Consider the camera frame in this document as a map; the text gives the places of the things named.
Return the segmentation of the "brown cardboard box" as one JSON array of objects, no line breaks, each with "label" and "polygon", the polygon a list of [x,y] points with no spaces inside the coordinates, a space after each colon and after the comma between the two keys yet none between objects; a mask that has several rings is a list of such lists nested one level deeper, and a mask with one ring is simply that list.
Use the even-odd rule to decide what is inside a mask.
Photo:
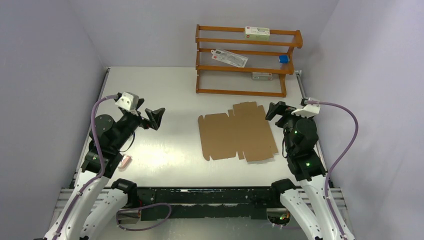
[{"label": "brown cardboard box", "polygon": [[201,115],[197,122],[206,161],[238,157],[257,162],[279,153],[264,106],[255,101],[234,104],[226,113]]}]

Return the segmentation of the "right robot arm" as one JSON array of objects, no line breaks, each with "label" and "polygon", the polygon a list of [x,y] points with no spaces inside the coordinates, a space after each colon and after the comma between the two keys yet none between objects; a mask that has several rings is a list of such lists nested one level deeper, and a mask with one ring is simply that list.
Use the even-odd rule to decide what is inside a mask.
[{"label": "right robot arm", "polygon": [[272,183],[270,202],[285,207],[309,240],[353,240],[334,200],[330,187],[330,170],[326,170],[315,147],[319,140],[314,117],[321,110],[321,102],[302,99],[302,108],[285,102],[270,103],[266,120],[281,118],[275,125],[282,129],[282,147],[290,172],[298,181],[310,203],[301,198],[293,182],[286,178]]}]

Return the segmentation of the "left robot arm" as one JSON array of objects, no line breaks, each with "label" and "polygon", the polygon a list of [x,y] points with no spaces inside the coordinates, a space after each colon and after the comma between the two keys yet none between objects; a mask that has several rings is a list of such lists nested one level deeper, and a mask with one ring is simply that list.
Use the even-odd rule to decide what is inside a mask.
[{"label": "left robot arm", "polygon": [[108,95],[93,106],[90,116],[90,147],[85,155],[80,177],[71,196],[45,240],[95,240],[108,222],[124,210],[141,211],[137,184],[119,178],[112,183],[105,200],[96,204],[115,171],[123,166],[121,151],[138,128],[158,130],[166,111],[138,108],[144,103],[130,92]]}]

